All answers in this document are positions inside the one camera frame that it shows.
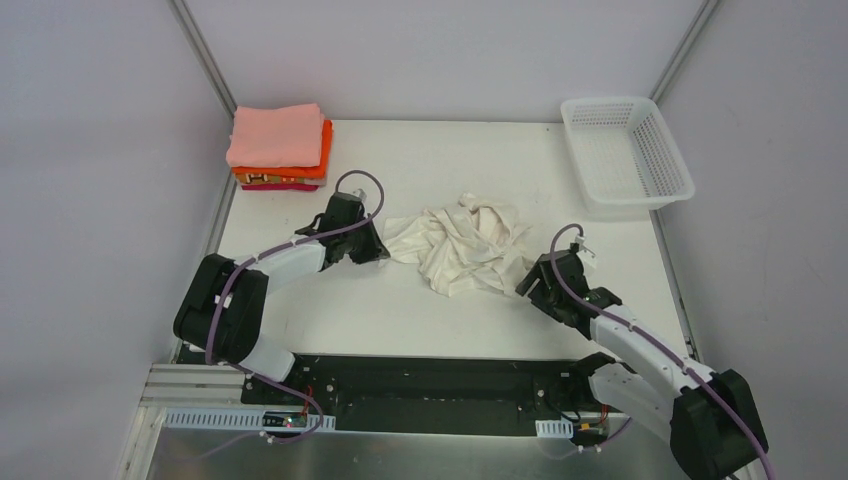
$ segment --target gray wall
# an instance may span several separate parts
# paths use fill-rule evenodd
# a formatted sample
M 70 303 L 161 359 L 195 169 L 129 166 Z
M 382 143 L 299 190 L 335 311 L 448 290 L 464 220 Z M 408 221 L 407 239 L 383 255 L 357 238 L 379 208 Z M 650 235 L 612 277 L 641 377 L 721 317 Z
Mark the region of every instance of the gray wall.
M 229 120 L 165 1 L 0 2 L 0 477 L 111 478 Z
M 331 118 L 562 121 L 649 95 L 701 0 L 190 0 L 236 101 Z
M 728 0 L 662 106 L 698 189 L 663 211 L 686 310 L 781 478 L 848 469 L 846 25 L 840 0 Z

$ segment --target white cloth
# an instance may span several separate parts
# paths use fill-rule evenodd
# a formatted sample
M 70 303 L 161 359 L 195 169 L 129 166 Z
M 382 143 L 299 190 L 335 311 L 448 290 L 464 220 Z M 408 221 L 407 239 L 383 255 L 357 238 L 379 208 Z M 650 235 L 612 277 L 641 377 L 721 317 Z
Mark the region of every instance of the white cloth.
M 393 260 L 420 264 L 442 295 L 481 288 L 512 296 L 533 266 L 524 254 L 529 228 L 514 206 L 465 193 L 458 205 L 387 219 L 383 243 Z

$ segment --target white tabletop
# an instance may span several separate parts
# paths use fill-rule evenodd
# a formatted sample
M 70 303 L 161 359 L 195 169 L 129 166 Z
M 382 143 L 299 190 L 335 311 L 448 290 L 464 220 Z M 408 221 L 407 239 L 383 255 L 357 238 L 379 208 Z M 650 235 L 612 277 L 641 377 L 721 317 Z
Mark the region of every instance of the white tabletop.
M 587 218 L 567 158 L 562 124 L 335 121 L 328 186 L 314 193 L 237 190 L 219 252 L 234 257 L 282 243 L 323 212 L 336 179 L 364 169 L 386 189 L 375 220 L 455 203 L 463 192 L 508 201 L 533 225 L 532 256 L 563 225 L 580 222 L 598 254 L 590 286 L 605 286 L 637 317 L 685 352 L 653 226 Z M 365 178 L 369 211 L 377 191 Z M 573 238 L 567 234 L 562 247 Z M 502 359 L 579 359 L 598 351 L 523 298 L 471 291 L 447 298 L 416 265 L 349 260 L 269 296 L 262 332 L 296 353 Z

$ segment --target stack of folded towels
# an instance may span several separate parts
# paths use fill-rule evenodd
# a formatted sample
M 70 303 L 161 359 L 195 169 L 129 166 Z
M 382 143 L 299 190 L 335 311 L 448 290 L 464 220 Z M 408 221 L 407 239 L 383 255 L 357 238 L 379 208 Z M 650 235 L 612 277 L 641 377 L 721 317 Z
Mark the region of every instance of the stack of folded towels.
M 238 107 L 227 163 L 244 190 L 314 191 L 327 183 L 333 123 L 317 104 Z

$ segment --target white plastic basket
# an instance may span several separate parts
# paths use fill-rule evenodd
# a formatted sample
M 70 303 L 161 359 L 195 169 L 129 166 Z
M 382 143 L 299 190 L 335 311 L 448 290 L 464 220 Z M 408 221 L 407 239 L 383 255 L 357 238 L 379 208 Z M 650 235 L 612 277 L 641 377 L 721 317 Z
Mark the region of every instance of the white plastic basket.
M 568 100 L 565 140 L 592 214 L 655 210 L 695 185 L 657 105 L 642 97 Z

